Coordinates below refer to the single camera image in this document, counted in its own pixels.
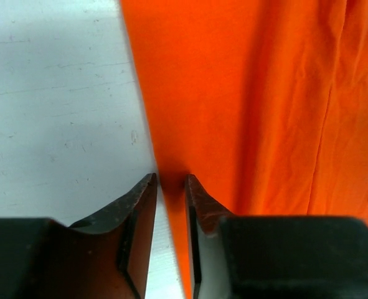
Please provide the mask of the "orange t-shirt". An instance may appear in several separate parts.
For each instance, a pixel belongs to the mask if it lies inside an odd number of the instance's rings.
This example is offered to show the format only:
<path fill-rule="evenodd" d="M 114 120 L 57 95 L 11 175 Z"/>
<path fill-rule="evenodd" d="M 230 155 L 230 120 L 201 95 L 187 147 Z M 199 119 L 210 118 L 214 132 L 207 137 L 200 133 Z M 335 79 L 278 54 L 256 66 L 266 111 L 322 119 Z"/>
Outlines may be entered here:
<path fill-rule="evenodd" d="M 185 295 L 184 178 L 368 224 L 368 1 L 122 1 Z"/>

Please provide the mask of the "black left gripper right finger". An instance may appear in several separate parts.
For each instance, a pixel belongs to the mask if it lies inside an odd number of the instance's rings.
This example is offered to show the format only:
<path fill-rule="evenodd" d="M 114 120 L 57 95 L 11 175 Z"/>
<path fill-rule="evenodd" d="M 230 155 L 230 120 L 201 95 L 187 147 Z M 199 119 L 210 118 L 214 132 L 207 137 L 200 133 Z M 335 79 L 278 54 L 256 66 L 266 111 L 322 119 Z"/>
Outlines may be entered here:
<path fill-rule="evenodd" d="M 343 216 L 238 216 L 185 180 L 192 298 L 368 298 L 368 226 Z"/>

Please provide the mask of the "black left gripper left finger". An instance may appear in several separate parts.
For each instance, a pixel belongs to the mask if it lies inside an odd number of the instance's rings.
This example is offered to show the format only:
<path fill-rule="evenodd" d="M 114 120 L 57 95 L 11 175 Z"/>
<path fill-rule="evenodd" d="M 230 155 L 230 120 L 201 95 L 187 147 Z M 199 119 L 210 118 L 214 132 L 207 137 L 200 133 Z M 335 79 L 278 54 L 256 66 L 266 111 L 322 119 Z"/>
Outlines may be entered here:
<path fill-rule="evenodd" d="M 0 298 L 144 298 L 157 189 L 149 173 L 68 226 L 0 218 Z"/>

